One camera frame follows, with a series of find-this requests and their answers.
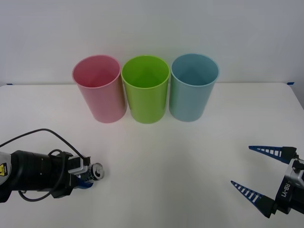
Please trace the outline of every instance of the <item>white table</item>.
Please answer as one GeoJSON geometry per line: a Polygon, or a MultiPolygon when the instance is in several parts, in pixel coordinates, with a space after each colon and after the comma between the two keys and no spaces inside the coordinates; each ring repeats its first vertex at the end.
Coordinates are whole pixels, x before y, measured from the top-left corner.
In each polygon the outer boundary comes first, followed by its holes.
{"type": "MultiPolygon", "coordinates": [[[[281,83],[216,84],[203,116],[136,122],[128,110],[116,123],[93,119],[75,85],[0,88],[0,141],[49,128],[100,162],[106,177],[88,190],[37,203],[13,192],[0,204],[2,228],[286,228],[304,215],[278,211],[270,219],[230,183],[274,199],[287,166],[249,145],[294,146],[304,158],[304,110],[281,83]]],[[[69,150],[37,133],[0,150],[69,150]]],[[[44,193],[27,193],[39,197],[44,193]]]]}

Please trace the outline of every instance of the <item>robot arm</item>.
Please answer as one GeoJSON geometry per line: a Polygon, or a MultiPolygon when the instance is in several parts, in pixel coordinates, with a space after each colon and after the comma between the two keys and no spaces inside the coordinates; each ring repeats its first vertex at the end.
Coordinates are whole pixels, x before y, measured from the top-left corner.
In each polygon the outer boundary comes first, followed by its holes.
{"type": "Polygon", "coordinates": [[[296,148],[249,146],[249,149],[288,164],[285,176],[275,200],[231,181],[234,187],[267,218],[277,210],[288,214],[294,209],[304,214],[304,161],[299,159],[296,148]]]}
{"type": "MultiPolygon", "coordinates": [[[[22,136],[38,131],[54,133],[49,129],[38,129],[22,136]]],[[[91,164],[90,157],[84,157],[72,145],[70,147],[77,156],[61,150],[53,150],[48,155],[26,151],[15,151],[12,154],[0,152],[0,202],[6,202],[14,190],[30,202],[42,200],[49,195],[61,198],[70,195],[75,188],[90,188],[94,181],[104,177],[101,164],[91,164]],[[24,195],[28,190],[48,193],[38,199],[29,199],[24,195]]]]}

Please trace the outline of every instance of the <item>black cable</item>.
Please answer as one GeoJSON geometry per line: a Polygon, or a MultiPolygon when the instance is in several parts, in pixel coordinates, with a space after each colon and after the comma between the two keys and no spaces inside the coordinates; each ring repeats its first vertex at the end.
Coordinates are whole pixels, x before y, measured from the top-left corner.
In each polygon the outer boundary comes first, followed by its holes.
{"type": "Polygon", "coordinates": [[[27,136],[29,134],[33,134],[33,133],[36,133],[36,132],[41,132],[41,131],[46,131],[46,132],[50,132],[52,133],[53,135],[55,135],[57,138],[59,138],[61,141],[63,141],[66,145],[68,145],[82,160],[84,160],[84,156],[78,152],[78,150],[76,150],[74,148],[74,146],[72,146],[67,140],[65,140],[64,138],[62,138],[59,134],[57,134],[56,132],[50,130],[50,129],[47,129],[47,128],[41,128],[41,129],[37,129],[37,130],[34,130],[34,131],[31,131],[31,132],[27,132],[25,134],[22,134],[22,135],[19,135],[11,140],[8,140],[7,142],[3,143],[0,145],[0,147],[2,146],[5,146],[6,144],[9,144],[10,142],[12,141],[15,141],[16,139],[19,139],[21,137],[24,137],[24,136],[27,136]]]}
{"type": "Polygon", "coordinates": [[[28,202],[37,202],[37,201],[40,201],[40,200],[43,200],[45,199],[46,197],[48,197],[50,194],[52,194],[56,189],[57,187],[59,186],[59,184],[61,183],[62,181],[62,178],[63,178],[63,175],[65,173],[65,167],[66,167],[66,157],[64,155],[64,153],[61,151],[61,150],[58,150],[58,149],[55,149],[55,150],[52,150],[48,155],[51,155],[52,153],[54,152],[59,152],[61,157],[62,157],[62,168],[61,168],[61,173],[60,173],[60,176],[59,176],[59,179],[57,180],[56,184],[54,185],[54,187],[51,189],[51,191],[49,191],[47,194],[45,194],[44,196],[40,197],[40,198],[37,198],[37,199],[29,199],[27,198],[21,191],[18,191],[19,195],[21,196],[21,198],[23,198],[24,200],[28,201],[28,202]]]}

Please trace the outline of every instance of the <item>plastic cup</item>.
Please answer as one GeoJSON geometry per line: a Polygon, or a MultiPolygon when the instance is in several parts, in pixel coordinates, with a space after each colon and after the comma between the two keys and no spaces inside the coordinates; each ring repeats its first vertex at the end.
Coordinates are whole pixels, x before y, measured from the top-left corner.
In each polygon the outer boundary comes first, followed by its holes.
{"type": "Polygon", "coordinates": [[[120,71],[119,62],[106,55],[85,58],[73,69],[73,80],[97,121],[112,123],[126,112],[120,71]]]}
{"type": "Polygon", "coordinates": [[[174,60],[171,71],[171,114],[186,122],[199,119],[219,76],[218,65],[207,56],[185,54],[174,60]]]}
{"type": "Polygon", "coordinates": [[[130,59],[122,69],[132,117],[144,124],[160,120],[166,109],[170,68],[155,56],[130,59]]]}

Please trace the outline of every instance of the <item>gripper jaw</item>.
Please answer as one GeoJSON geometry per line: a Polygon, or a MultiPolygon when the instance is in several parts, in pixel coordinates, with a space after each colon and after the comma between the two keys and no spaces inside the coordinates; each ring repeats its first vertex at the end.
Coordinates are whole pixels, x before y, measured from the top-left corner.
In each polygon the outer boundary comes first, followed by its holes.
{"type": "Polygon", "coordinates": [[[234,181],[231,181],[233,186],[249,200],[265,217],[269,218],[271,214],[275,214],[275,201],[267,196],[264,196],[256,191],[244,187],[234,181]]]}
{"type": "Polygon", "coordinates": [[[249,146],[249,149],[267,155],[285,164],[289,164],[293,158],[299,158],[295,152],[295,147],[249,146]]]}

